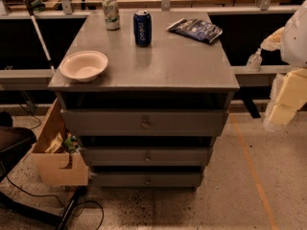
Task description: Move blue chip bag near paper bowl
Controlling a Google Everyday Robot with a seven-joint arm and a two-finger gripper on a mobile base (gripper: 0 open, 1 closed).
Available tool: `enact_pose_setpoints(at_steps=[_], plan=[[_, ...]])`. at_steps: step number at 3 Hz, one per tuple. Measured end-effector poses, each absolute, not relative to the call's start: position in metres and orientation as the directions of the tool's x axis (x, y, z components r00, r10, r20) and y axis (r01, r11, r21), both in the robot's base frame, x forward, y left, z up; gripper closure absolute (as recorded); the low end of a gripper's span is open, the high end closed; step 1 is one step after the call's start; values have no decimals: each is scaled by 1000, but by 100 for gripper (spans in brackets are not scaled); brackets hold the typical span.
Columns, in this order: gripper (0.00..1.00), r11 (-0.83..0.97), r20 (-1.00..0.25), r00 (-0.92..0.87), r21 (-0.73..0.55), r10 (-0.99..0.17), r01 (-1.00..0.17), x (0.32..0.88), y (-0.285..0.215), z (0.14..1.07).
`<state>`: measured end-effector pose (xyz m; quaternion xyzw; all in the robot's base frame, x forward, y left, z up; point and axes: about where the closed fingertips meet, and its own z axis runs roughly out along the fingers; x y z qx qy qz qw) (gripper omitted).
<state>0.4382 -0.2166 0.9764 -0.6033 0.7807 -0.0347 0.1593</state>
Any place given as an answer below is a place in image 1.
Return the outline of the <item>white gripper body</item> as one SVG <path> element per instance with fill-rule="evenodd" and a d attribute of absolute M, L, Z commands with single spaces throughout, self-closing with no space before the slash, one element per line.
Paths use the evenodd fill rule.
<path fill-rule="evenodd" d="M 307 67 L 307 1 L 287 21 L 281 38 L 281 59 L 296 67 Z"/>

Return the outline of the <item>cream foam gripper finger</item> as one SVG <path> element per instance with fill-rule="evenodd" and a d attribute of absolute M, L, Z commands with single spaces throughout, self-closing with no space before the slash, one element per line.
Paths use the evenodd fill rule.
<path fill-rule="evenodd" d="M 307 69 L 297 68 L 286 75 L 277 74 L 270 98 L 263 126 L 268 131 L 278 131 L 307 104 Z"/>
<path fill-rule="evenodd" d="M 279 50 L 281 47 L 281 38 L 284 32 L 284 28 L 281 27 L 276 30 L 273 34 L 265 38 L 260 44 L 260 48 L 266 51 L 275 51 Z"/>

